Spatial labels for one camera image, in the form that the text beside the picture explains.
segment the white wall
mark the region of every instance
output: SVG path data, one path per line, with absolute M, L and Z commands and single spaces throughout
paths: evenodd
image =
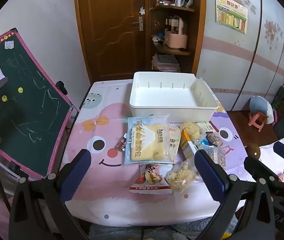
M 0 35 L 17 28 L 54 83 L 61 80 L 80 106 L 89 86 L 74 0 L 9 0 L 0 11 Z

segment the door handle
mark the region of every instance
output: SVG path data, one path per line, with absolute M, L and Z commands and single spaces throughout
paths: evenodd
M 143 18 L 142 16 L 139 16 L 139 21 L 138 22 L 133 22 L 131 24 L 135 24 L 135 23 L 138 23 L 139 24 L 139 30 L 140 32 L 143 31 Z

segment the snack package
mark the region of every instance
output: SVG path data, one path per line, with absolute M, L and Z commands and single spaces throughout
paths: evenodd
M 205 150 L 214 163 L 219 164 L 225 170 L 225 150 L 208 145 L 199 145 L 199 150 Z
M 196 179 L 196 171 L 194 164 L 192 165 L 192 159 L 189 159 L 181 165 L 175 164 L 166 174 L 165 180 L 174 193 L 181 193 Z
M 180 126 L 182 130 L 186 130 L 189 138 L 195 146 L 199 145 L 206 137 L 205 130 L 194 122 L 185 122 Z
M 181 138 L 181 128 L 173 125 L 169 125 L 169 135 L 170 135 L 170 155 L 171 160 L 174 162 L 175 157 L 178 153 L 180 138 Z
M 129 117 L 124 164 L 172 164 L 168 115 Z
M 215 132 L 214 128 L 209 122 L 197 122 L 196 124 L 203 128 L 205 132 Z
M 222 145 L 222 140 L 219 136 L 216 136 L 214 133 L 207 134 L 207 139 L 211 145 L 220 147 Z
M 219 164 L 225 170 L 225 150 L 222 150 L 220 147 L 202 144 L 194 146 L 186 130 L 182 131 L 180 147 L 187 160 L 194 160 L 194 155 L 196 154 L 198 149 L 205 150 L 210 158 L 214 161 L 214 163 Z
M 186 132 L 186 129 L 182 130 L 180 147 L 181 147 L 182 152 L 183 152 L 186 159 L 189 159 L 191 157 L 194 158 L 194 155 L 197 152 L 197 149 L 195 148 L 195 146 L 194 146 L 193 142 L 191 141 L 188 133 Z
M 121 138 L 121 140 L 119 141 L 118 145 L 116 146 L 119 150 L 125 152 L 125 145 L 126 145 L 126 136 L 127 133 L 125 133 L 123 135 L 123 137 Z
M 164 177 L 172 165 L 140 164 L 141 176 L 130 187 L 129 191 L 140 194 L 172 194 L 171 187 Z

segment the pink tablecloth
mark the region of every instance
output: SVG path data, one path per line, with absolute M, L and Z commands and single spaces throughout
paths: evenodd
M 131 87 L 132 80 L 96 82 L 82 105 L 63 163 L 84 148 L 90 150 L 92 164 L 73 199 L 66 202 L 71 214 L 109 226 L 168 225 L 212 216 L 219 203 L 201 182 L 193 183 L 182 194 L 129 193 L 138 177 L 138 165 L 123 165 L 124 154 L 115 146 L 127 132 L 127 117 L 132 116 Z M 246 152 L 227 113 L 219 106 L 211 122 L 227 152 L 226 171 L 242 178 Z

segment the wooden door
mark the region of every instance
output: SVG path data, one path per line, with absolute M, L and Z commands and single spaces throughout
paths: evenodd
M 91 82 L 129 79 L 145 68 L 144 0 L 75 0 Z M 143 31 L 139 17 L 143 17 Z

